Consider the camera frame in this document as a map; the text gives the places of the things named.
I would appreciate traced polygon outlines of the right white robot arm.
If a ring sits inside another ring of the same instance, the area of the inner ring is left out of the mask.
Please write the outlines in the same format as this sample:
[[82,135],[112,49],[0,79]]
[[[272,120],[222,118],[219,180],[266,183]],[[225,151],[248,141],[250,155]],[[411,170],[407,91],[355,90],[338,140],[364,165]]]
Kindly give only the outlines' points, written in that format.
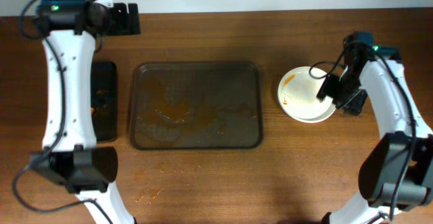
[[328,73],[317,98],[330,97],[337,108],[360,91],[368,95],[380,141],[362,164],[358,192],[322,223],[380,223],[400,212],[432,202],[432,130],[420,115],[400,62],[384,59],[379,47],[346,45],[341,76]]

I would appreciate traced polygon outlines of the cream white plate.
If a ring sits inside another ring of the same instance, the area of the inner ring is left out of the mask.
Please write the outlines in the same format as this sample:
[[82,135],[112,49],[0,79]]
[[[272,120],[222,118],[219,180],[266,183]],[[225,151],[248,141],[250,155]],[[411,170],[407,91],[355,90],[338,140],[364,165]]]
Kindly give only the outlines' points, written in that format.
[[277,100],[283,111],[291,118],[305,123],[317,123],[328,119],[336,110],[332,98],[318,99],[317,94],[326,74],[319,68],[301,66],[287,72],[277,88]]

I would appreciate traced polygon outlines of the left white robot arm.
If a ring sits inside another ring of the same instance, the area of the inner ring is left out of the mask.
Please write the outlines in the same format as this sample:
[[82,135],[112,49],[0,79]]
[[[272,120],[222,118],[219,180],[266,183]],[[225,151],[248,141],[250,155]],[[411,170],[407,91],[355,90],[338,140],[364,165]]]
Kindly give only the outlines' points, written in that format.
[[96,223],[135,223],[116,186],[118,157],[99,148],[91,118],[91,64],[98,37],[125,35],[124,5],[113,0],[42,0],[35,25],[48,69],[48,114],[41,152],[28,168],[63,185]]

